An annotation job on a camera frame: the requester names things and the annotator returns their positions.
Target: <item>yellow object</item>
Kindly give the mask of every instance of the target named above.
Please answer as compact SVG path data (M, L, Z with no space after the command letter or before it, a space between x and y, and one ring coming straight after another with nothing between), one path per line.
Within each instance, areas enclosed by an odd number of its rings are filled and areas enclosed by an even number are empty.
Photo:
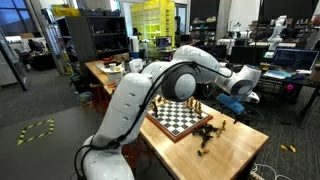
M290 144L289 148L293 151L293 152L296 152L296 147L294 147L294 145Z
M284 150L289 150L285 145L283 145L283 144L281 144L281 146L280 146L282 149L284 149Z
M80 16L80 11L74 8L64 8L64 7L53 7L52 8L53 16Z
M42 133L42 134L39 134L37 136L31 137L29 139L24 139L25 138L25 134L26 134L28 129L31 129L31 128L36 127L36 126L43 125L45 123L49 123L49 125L50 125L49 131L47 131L45 133ZM53 129L54 129L54 120L53 119L49 119L49 120L46 120L46 121L38 122L37 124L33 124L33 125L30 125L30 126L27 126L24 129L22 129L17 145L20 145L20 144L25 143L25 142L30 142L30 141L32 141L34 139L41 138L41 137L43 137L45 135L51 134L51 133L53 133Z
M171 36L175 45L175 3L170 0L149 0L130 7L132 27L142 33L140 38L149 40L149 52L155 52L155 39Z

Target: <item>box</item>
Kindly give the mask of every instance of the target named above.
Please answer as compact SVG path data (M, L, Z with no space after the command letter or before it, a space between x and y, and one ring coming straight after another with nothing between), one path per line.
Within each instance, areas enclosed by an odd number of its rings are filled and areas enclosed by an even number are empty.
M117 81L120 82L122 77L123 77L122 72L108 73L108 84L111 84Z
M309 80L312 82L320 82L320 64L316 64L309 76Z

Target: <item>office chair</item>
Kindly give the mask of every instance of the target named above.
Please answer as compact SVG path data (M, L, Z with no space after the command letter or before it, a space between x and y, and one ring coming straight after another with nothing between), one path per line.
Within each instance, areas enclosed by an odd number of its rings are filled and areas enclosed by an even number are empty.
M31 56L27 52L21 52L19 49L14 49L14 51L18 54L19 60L22 62L22 68L24 68L27 72L31 69Z

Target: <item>red object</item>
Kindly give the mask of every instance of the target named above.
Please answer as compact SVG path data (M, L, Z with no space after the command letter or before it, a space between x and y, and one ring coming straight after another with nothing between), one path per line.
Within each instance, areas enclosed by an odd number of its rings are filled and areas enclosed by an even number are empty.
M288 84L287 86L286 86L286 90L287 91L292 91L294 89L294 86L292 85L292 84Z
M113 58L112 57L107 57L107 58L103 58L102 61L112 61Z

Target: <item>computer monitor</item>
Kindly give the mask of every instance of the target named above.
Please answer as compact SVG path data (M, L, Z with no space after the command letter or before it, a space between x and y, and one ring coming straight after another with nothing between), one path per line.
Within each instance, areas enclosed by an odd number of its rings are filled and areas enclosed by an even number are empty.
M159 36L156 37L156 47L166 48L172 46L172 39L170 36Z
M188 42L191 40L191 37L190 37L190 35L181 35L180 40L181 40L181 42Z
M272 64L283 69L312 70L318 54L318 51L278 48Z
M38 51L38 52L43 51L43 46L39 42L29 40L28 44L29 44L31 51Z
M269 46L233 46L230 63L259 65L268 49Z

